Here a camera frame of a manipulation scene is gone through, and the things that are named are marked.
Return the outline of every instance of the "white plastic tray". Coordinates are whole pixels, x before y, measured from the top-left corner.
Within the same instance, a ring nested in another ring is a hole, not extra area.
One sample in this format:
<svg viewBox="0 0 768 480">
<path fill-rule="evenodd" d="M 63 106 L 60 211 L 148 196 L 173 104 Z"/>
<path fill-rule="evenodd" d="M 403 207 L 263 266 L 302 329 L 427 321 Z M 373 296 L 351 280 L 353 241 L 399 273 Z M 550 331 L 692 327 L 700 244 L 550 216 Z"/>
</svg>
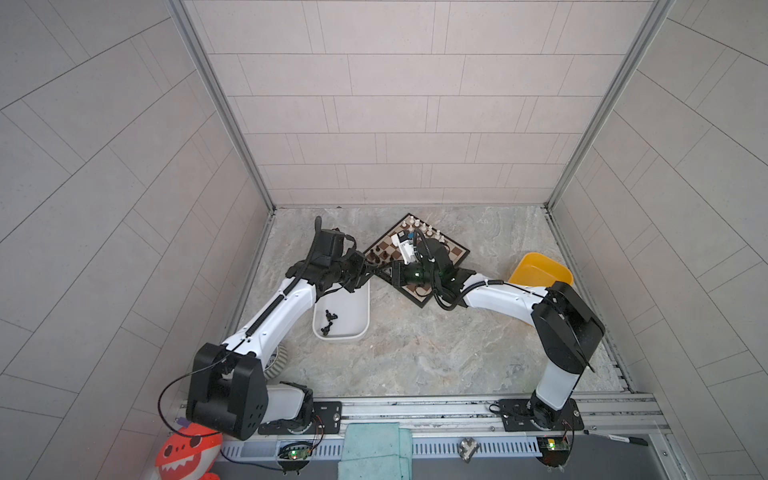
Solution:
<svg viewBox="0 0 768 480">
<path fill-rule="evenodd" d="M 338 288 L 334 283 L 331 288 Z M 328 336 L 323 336 L 320 329 L 328 325 L 326 310 L 339 318 L 333 320 Z M 370 282 L 350 293 L 344 289 L 320 298 L 315 303 L 312 318 L 312 331 L 315 336 L 326 342 L 354 342 L 361 339 L 371 323 L 371 288 Z"/>
</svg>

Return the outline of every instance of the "yellow container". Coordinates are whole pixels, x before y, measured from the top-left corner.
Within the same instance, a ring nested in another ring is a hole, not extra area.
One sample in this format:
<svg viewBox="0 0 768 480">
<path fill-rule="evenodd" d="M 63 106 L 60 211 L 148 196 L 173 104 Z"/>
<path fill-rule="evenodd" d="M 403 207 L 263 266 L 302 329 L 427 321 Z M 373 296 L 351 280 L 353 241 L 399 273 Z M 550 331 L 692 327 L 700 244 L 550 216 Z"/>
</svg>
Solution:
<svg viewBox="0 0 768 480">
<path fill-rule="evenodd" d="M 556 281 L 573 286 L 574 275 L 565 265 L 536 252 L 525 255 L 509 277 L 509 283 L 526 286 L 552 286 Z"/>
</svg>

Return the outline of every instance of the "red plush toy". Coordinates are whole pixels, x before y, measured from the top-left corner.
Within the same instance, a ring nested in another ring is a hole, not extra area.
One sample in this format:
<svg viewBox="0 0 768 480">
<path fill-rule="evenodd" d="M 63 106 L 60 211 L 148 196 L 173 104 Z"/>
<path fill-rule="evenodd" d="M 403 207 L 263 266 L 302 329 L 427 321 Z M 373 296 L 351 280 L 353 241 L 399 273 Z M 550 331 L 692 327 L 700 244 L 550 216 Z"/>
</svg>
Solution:
<svg viewBox="0 0 768 480">
<path fill-rule="evenodd" d="M 179 429 L 187 435 L 214 433 L 197 423 Z M 191 439 L 173 434 L 154 461 L 161 480 L 219 480 L 219 475 L 208 473 L 221 450 L 222 435 L 196 436 Z"/>
</svg>

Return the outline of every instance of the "beige wall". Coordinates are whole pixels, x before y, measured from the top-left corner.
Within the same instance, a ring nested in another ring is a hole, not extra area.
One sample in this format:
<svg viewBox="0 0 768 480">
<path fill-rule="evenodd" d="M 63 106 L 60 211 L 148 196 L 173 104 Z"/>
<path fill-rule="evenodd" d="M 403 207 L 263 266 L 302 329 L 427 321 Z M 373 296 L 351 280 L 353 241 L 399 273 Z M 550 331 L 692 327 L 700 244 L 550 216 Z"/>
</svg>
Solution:
<svg viewBox="0 0 768 480">
<path fill-rule="evenodd" d="M 0 476 L 137 478 L 266 207 L 162 0 L 4 0 L 0 45 Z"/>
<path fill-rule="evenodd" d="M 277 204 L 539 204 L 650 2 L 185 5 Z"/>
<path fill-rule="evenodd" d="M 768 478 L 766 25 L 679 0 L 554 208 L 700 480 Z"/>
</svg>

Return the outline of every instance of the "black mounting plate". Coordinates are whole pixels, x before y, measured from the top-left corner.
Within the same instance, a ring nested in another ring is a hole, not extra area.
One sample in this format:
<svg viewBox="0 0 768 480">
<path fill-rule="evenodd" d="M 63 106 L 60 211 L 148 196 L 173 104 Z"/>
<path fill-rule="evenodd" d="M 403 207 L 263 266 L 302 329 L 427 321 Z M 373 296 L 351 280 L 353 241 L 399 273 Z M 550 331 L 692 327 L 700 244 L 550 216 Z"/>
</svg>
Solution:
<svg viewBox="0 0 768 480">
<path fill-rule="evenodd" d="M 339 420 L 334 420 L 333 416 L 339 414 Z M 325 429 L 326 435 L 332 435 L 339 433 L 341 430 L 341 402 L 314 402 L 312 405 L 312 423 L 310 427 L 305 431 L 306 434 L 312 435 L 315 432 L 317 420 L 314 419 L 315 415 L 320 417 L 323 421 L 321 429 Z M 280 420 L 275 422 L 263 423 L 259 425 L 257 432 L 259 435 L 293 435 L 295 432 L 291 432 L 288 428 L 283 426 Z"/>
<path fill-rule="evenodd" d="M 528 399 L 502 399 L 498 401 L 502 410 L 509 412 L 517 412 L 522 417 L 528 410 Z M 581 414 L 576 406 L 576 400 L 568 399 L 560 412 L 560 418 L 555 425 L 559 425 L 556 429 L 542 430 L 531 422 L 530 419 L 518 418 L 515 419 L 512 416 L 504 418 L 502 416 L 502 422 L 504 423 L 505 432 L 557 432 L 571 430 L 562 421 L 568 422 L 573 430 L 584 430 L 584 421 L 581 419 Z"/>
</svg>

